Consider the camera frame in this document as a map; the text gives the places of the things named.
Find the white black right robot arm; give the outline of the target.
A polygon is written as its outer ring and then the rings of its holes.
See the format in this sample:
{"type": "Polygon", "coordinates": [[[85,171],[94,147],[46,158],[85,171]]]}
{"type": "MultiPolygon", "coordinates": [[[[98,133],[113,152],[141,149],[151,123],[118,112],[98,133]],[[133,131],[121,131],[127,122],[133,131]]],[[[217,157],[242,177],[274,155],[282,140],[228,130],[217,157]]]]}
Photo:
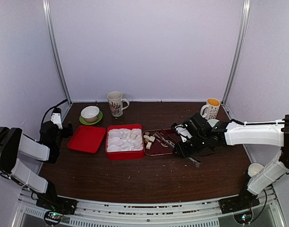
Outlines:
{"type": "Polygon", "coordinates": [[[280,148],[277,155],[262,170],[247,181],[238,196],[219,200],[222,213],[248,209],[258,205],[257,195],[266,187],[289,172],[289,114],[272,122],[229,122],[209,123],[199,113],[182,124],[174,123],[171,129],[181,138],[173,152],[181,158],[197,162],[194,153],[205,148],[239,144],[272,145],[280,148]]]}

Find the white paper cup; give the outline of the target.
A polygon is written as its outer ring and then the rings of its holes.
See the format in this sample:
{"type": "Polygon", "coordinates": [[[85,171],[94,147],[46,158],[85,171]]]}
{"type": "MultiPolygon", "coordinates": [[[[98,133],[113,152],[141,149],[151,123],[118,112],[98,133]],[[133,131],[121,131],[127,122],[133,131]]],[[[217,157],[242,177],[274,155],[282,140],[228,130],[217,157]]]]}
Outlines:
{"type": "Polygon", "coordinates": [[[261,170],[263,170],[264,166],[260,163],[251,163],[247,169],[247,175],[249,177],[253,177],[258,174],[261,170]]]}

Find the aluminium right corner post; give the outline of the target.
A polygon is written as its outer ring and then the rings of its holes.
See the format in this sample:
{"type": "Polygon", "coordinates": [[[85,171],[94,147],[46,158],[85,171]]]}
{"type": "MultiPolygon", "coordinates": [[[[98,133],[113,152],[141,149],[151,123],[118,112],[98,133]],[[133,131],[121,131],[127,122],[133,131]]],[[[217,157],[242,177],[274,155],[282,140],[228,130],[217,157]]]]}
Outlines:
{"type": "Polygon", "coordinates": [[[251,8],[251,1],[250,0],[244,0],[241,20],[240,20],[240,26],[239,26],[239,32],[238,32],[238,37],[237,37],[237,42],[236,42],[235,53],[234,53],[232,66],[231,66],[229,77],[228,77],[228,82],[227,82],[224,96],[222,99],[222,105],[223,106],[227,105],[228,97],[229,97],[229,94],[230,94],[230,91],[232,89],[233,82],[234,82],[234,79],[236,76],[237,68],[238,68],[241,53],[242,53],[242,47],[243,47],[244,42],[245,42],[246,32],[247,32],[247,28],[248,28],[249,17],[250,17],[250,8],[251,8]]]}

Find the red tin lid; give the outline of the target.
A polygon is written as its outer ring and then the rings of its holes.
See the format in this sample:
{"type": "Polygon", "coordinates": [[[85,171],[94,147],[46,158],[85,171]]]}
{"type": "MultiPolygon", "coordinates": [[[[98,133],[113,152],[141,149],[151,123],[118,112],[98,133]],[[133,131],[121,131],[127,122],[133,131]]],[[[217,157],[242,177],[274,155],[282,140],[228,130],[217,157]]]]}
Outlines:
{"type": "Polygon", "coordinates": [[[81,125],[77,128],[67,147],[74,151],[95,154],[106,134],[106,128],[81,125]]]}

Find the aluminium front rail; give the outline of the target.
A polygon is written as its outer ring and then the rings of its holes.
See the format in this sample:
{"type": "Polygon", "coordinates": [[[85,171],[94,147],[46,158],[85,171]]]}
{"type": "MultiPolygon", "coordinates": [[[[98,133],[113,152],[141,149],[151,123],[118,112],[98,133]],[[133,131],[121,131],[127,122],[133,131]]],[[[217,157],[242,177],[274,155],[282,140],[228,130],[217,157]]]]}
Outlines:
{"type": "Polygon", "coordinates": [[[286,221],[273,187],[258,196],[260,204],[223,213],[218,199],[173,203],[113,203],[77,200],[73,215],[58,227],[240,227],[236,219],[252,214],[251,227],[285,227],[286,221]]]}

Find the metal serving tongs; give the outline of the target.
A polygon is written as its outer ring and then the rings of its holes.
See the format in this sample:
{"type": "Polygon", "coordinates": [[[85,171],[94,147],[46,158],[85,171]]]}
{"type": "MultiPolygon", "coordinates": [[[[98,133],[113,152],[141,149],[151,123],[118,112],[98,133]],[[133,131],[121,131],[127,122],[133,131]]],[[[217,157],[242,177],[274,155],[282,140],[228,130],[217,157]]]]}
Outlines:
{"type": "Polygon", "coordinates": [[[201,166],[201,161],[193,155],[187,154],[181,142],[174,142],[167,134],[164,134],[164,131],[156,131],[154,134],[155,137],[161,141],[161,143],[164,143],[173,149],[173,154],[178,155],[180,158],[187,158],[191,160],[197,168],[201,166]]]}

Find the tall coral pattern mug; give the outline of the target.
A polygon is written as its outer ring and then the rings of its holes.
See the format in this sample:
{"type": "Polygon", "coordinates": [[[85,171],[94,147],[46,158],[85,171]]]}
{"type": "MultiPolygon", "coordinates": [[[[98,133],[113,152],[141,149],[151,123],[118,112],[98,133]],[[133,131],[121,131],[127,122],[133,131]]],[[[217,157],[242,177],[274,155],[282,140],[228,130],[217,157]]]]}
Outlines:
{"type": "Polygon", "coordinates": [[[109,108],[113,117],[120,117],[123,111],[130,105],[129,100],[123,98],[123,93],[119,91],[112,91],[107,95],[109,108]]]}

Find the flower pattern mug yellow inside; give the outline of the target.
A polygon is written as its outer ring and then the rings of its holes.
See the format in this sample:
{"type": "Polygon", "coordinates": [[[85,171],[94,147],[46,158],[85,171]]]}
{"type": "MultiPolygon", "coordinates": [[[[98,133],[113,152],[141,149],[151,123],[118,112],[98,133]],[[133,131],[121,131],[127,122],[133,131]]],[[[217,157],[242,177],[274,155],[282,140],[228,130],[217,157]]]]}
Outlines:
{"type": "Polygon", "coordinates": [[[200,115],[206,120],[216,119],[218,115],[221,102],[215,98],[209,98],[206,101],[206,104],[202,106],[200,110],[200,115]]]}

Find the dark red lacquer tray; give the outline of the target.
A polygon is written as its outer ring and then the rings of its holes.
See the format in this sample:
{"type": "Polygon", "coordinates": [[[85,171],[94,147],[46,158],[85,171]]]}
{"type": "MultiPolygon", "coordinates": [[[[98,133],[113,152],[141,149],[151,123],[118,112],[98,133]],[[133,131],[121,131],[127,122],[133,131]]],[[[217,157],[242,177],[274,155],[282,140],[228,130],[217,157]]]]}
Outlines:
{"type": "MultiPolygon", "coordinates": [[[[176,143],[180,141],[180,137],[178,137],[171,129],[159,129],[159,130],[144,131],[142,133],[142,136],[145,135],[145,132],[149,132],[150,133],[149,136],[155,137],[154,133],[156,131],[164,131],[164,134],[167,134],[171,138],[171,140],[173,140],[176,143]]],[[[172,153],[173,149],[171,147],[169,147],[168,145],[161,143],[161,141],[159,139],[157,139],[156,137],[155,137],[155,141],[152,142],[150,149],[146,149],[146,144],[147,143],[144,142],[144,145],[145,145],[144,152],[147,156],[153,157],[153,156],[163,156],[163,155],[173,154],[172,153]]]]}

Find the red tin box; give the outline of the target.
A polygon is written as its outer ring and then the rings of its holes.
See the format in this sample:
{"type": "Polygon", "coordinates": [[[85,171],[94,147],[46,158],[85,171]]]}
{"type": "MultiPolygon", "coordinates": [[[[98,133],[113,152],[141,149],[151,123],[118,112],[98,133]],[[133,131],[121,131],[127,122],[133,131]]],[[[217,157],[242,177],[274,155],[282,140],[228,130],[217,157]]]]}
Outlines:
{"type": "Polygon", "coordinates": [[[141,129],[141,124],[126,124],[126,125],[111,125],[107,128],[107,134],[106,134],[106,144],[105,144],[105,152],[107,154],[107,157],[110,160],[128,160],[128,159],[140,159],[144,157],[144,144],[143,144],[143,150],[141,151],[125,151],[125,152],[116,152],[116,153],[108,153],[106,151],[107,148],[107,139],[108,139],[108,132],[112,129],[141,129]]]}

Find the green saucer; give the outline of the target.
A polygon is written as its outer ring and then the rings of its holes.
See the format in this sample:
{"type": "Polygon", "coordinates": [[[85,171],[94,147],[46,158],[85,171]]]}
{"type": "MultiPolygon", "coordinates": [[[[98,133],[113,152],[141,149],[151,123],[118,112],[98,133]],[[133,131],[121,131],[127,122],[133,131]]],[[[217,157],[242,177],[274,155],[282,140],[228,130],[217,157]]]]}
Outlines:
{"type": "Polygon", "coordinates": [[[94,125],[94,124],[97,124],[98,122],[100,122],[102,120],[102,118],[103,118],[103,113],[102,113],[102,111],[100,111],[98,114],[97,120],[94,122],[85,121],[85,119],[81,115],[79,116],[79,121],[83,125],[94,125]]]}

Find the blue lined ceramic bowl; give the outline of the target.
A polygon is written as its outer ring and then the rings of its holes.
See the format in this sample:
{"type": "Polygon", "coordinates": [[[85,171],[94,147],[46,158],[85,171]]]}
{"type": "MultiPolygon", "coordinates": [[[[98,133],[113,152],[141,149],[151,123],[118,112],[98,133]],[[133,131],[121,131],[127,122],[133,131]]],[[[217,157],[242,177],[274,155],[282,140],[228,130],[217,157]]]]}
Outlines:
{"type": "Polygon", "coordinates": [[[209,119],[209,120],[207,120],[207,122],[213,128],[219,122],[219,120],[217,120],[217,119],[209,119]]]}

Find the white ceramic bowl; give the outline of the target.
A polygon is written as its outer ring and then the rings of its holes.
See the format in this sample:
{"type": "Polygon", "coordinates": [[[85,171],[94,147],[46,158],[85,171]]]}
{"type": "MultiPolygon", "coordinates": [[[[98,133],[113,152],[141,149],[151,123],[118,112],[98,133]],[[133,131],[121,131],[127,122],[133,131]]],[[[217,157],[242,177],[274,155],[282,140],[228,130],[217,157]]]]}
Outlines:
{"type": "Polygon", "coordinates": [[[99,113],[100,109],[97,106],[87,106],[81,111],[81,116],[86,122],[95,122],[99,113]]]}

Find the aluminium corner post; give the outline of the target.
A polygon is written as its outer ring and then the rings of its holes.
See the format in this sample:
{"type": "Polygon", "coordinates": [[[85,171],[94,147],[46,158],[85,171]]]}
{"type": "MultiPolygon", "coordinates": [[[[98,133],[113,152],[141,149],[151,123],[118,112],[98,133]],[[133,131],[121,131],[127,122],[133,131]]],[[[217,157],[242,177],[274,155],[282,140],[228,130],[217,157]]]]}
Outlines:
{"type": "Polygon", "coordinates": [[[60,80],[60,85],[65,95],[65,98],[67,99],[68,105],[71,105],[72,100],[69,95],[68,86],[65,81],[65,77],[64,77],[63,69],[61,65],[61,60],[60,60],[60,56],[59,56],[59,52],[57,48],[56,37],[55,37],[54,28],[53,28],[52,13],[51,13],[51,8],[50,8],[50,1],[42,0],[42,4],[43,4],[44,17],[45,17],[46,26],[47,26],[52,53],[53,53],[53,60],[54,60],[54,64],[56,67],[56,72],[60,80]]]}
{"type": "Polygon", "coordinates": [[[250,17],[250,8],[251,8],[251,1],[250,0],[244,0],[241,20],[240,20],[240,26],[239,26],[239,32],[238,32],[238,37],[237,37],[237,42],[236,42],[235,53],[234,53],[232,66],[231,66],[229,77],[228,77],[228,82],[227,82],[224,96],[222,99],[222,105],[223,106],[227,105],[228,97],[229,97],[229,94],[230,94],[230,91],[232,89],[233,82],[234,82],[234,79],[236,76],[237,68],[238,68],[241,53],[242,53],[242,47],[243,47],[244,42],[245,42],[246,32],[247,32],[247,28],[248,28],[249,17],[250,17]]]}

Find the white paper liners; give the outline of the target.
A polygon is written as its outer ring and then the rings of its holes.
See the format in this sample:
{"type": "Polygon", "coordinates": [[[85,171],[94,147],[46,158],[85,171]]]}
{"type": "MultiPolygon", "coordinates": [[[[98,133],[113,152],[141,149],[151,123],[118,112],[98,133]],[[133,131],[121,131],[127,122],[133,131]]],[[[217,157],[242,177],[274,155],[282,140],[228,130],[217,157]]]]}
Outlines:
{"type": "Polygon", "coordinates": [[[143,139],[141,129],[112,129],[108,132],[107,148],[108,153],[141,151],[143,150],[143,139]],[[131,134],[137,134],[136,139],[131,139],[131,134]]]}

